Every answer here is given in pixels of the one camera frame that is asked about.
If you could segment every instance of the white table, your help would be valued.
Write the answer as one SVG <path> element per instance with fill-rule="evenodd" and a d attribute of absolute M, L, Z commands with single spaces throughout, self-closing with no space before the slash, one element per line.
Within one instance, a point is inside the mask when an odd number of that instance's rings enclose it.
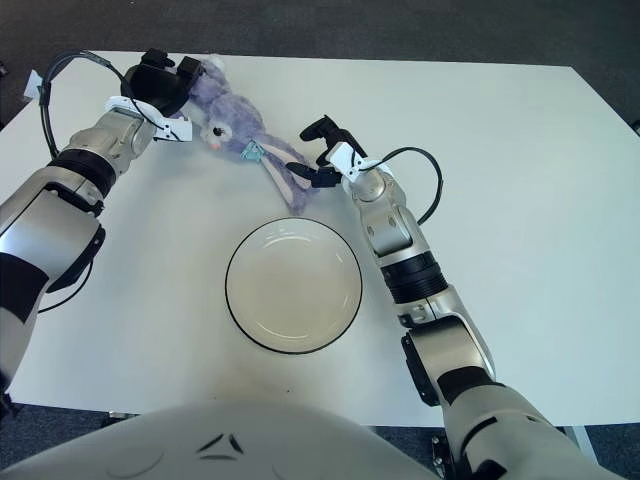
<path fill-rule="evenodd" d="M 121 70 L 139 54 L 105 53 Z M 640 421 L 640 139 L 564 67 L 227 57 L 234 89 L 271 133 L 322 114 L 371 156 L 405 145 L 444 171 L 424 226 L 486 338 L 499 380 L 556 424 Z M 115 78 L 76 61 L 55 81 L 60 146 L 93 125 Z M 47 161 L 36 105 L 0 134 L 0 199 Z M 434 175 L 392 167 L 421 214 Z M 285 356 L 248 340 L 224 300 L 227 262 L 264 222 L 287 216 L 256 164 L 200 141 L 154 144 L 107 198 L 107 240 L 72 302 L 38 320 L 10 393 L 18 402 L 142 413 L 206 398 L 297 401 L 363 424 L 441 425 L 404 365 L 390 296 L 349 200 L 326 190 L 304 213 L 359 259 L 364 294 L 346 334 Z M 313 280 L 309 279 L 309 288 Z"/>

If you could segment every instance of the plate rim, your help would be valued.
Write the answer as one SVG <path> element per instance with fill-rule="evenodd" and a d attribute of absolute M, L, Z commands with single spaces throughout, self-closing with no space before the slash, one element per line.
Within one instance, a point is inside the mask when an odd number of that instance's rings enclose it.
<path fill-rule="evenodd" d="M 280 222 L 282 220 L 304 220 L 304 221 L 308 221 L 308 222 L 317 223 L 318 225 L 321 225 L 321 226 L 331 230 L 333 233 L 335 233 L 338 236 L 338 238 L 340 238 L 340 240 L 342 240 L 344 242 L 344 244 L 347 246 L 347 248 L 351 252 L 351 255 L 353 255 L 353 259 L 356 262 L 356 267 L 358 268 L 358 277 L 360 278 L 360 294 L 358 295 L 358 304 L 356 305 L 356 309 L 353 312 L 353 316 L 351 317 L 351 320 L 349 320 L 349 323 L 344 328 L 344 330 L 342 332 L 340 332 L 340 334 L 337 337 L 335 337 L 334 339 L 330 340 L 327 343 L 324 343 L 320 347 L 316 347 L 316 348 L 312 348 L 312 349 L 304 350 L 304 351 L 300 351 L 300 352 L 287 352 L 285 350 L 278 350 L 277 348 L 273 348 L 273 347 L 269 347 L 268 345 L 264 345 L 263 343 L 259 342 L 255 338 L 253 338 L 251 335 L 249 335 L 244 330 L 244 328 L 242 328 L 242 325 L 240 325 L 240 323 L 236 319 L 236 316 L 233 314 L 233 309 L 231 308 L 231 304 L 229 303 L 229 290 L 228 290 L 229 270 L 231 269 L 231 262 L 233 262 L 233 259 L 235 258 L 236 253 L 238 253 L 238 250 L 244 244 L 244 242 L 246 242 L 247 239 L 251 235 L 253 235 L 255 232 L 260 230 L 262 227 L 265 227 L 265 226 L 267 226 L 267 225 L 269 225 L 271 223 Z M 229 310 L 229 314 L 231 315 L 231 318 L 233 319 L 233 323 L 236 324 L 236 326 L 240 329 L 240 331 L 244 334 L 244 336 L 246 338 L 251 340 L 256 345 L 259 345 L 260 347 L 265 348 L 265 349 L 267 349 L 269 351 L 272 351 L 272 352 L 275 352 L 275 353 L 281 353 L 281 354 L 284 354 L 284 355 L 305 355 L 307 353 L 313 353 L 313 352 L 317 352 L 318 350 L 322 350 L 323 348 L 326 348 L 329 345 L 331 345 L 332 343 L 336 342 L 340 337 L 342 337 L 346 333 L 347 330 L 349 330 L 351 328 L 351 325 L 353 325 L 353 321 L 356 319 L 356 316 L 358 315 L 358 312 L 360 311 L 360 306 L 362 304 L 362 291 L 363 291 L 362 269 L 360 268 L 360 262 L 358 261 L 358 257 L 356 256 L 356 252 L 353 251 L 353 248 L 351 248 L 351 245 L 349 245 L 349 242 L 347 242 L 342 235 L 340 235 L 335 229 L 331 228 L 329 225 L 326 225 L 326 224 L 324 224 L 324 223 L 322 223 L 322 222 L 320 222 L 318 220 L 314 220 L 312 218 L 306 218 L 306 217 L 282 217 L 282 218 L 276 218 L 275 220 L 269 220 L 268 222 L 265 222 L 262 225 L 260 225 L 259 227 L 256 227 L 253 230 L 251 230 L 247 235 L 245 235 L 242 238 L 240 243 L 238 243 L 238 246 L 233 251 L 233 254 L 231 254 L 231 257 L 229 258 L 229 262 L 227 263 L 227 271 L 225 272 L 225 275 L 224 275 L 224 298 L 225 298 L 225 301 L 227 303 L 227 309 Z"/>

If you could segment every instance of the white bracket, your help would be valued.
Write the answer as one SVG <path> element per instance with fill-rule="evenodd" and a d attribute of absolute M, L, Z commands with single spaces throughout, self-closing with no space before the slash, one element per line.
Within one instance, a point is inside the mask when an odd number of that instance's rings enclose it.
<path fill-rule="evenodd" d="M 358 155 L 347 142 L 338 142 L 327 153 L 327 161 L 333 165 L 350 182 L 355 181 L 360 176 L 360 171 L 373 167 L 378 160 L 369 160 Z"/>
<path fill-rule="evenodd" d="M 140 112 L 138 112 L 136 106 L 149 120 L 156 124 L 157 129 L 153 138 L 173 142 L 190 142 L 193 138 L 193 127 L 190 120 L 185 118 L 163 117 L 162 113 L 160 113 L 156 107 L 149 105 L 148 103 L 141 102 L 140 100 L 135 100 L 135 105 L 133 105 L 131 99 L 128 97 L 110 97 L 105 103 L 104 108 L 106 111 L 113 110 L 114 108 L 121 108 L 139 115 Z"/>

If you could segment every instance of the ceramic plate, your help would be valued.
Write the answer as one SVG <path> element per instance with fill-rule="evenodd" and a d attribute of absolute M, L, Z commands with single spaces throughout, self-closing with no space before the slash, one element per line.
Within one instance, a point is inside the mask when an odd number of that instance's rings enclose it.
<path fill-rule="evenodd" d="M 242 241 L 229 262 L 226 293 L 231 315 L 254 342 L 308 353 L 349 328 L 362 279 L 340 235 L 312 220 L 285 218 Z"/>

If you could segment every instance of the stuffed animal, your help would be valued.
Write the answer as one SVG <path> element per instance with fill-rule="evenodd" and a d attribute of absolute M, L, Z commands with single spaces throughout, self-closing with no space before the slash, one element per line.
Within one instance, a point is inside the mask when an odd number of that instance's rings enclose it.
<path fill-rule="evenodd" d="M 291 211 L 299 214 L 310 194 L 310 182 L 293 175 L 285 165 L 307 165 L 304 157 L 284 140 L 269 135 L 256 107 L 233 93 L 219 56 L 202 60 L 202 66 L 204 72 L 191 88 L 181 113 L 200 127 L 200 136 L 212 148 L 262 163 Z"/>

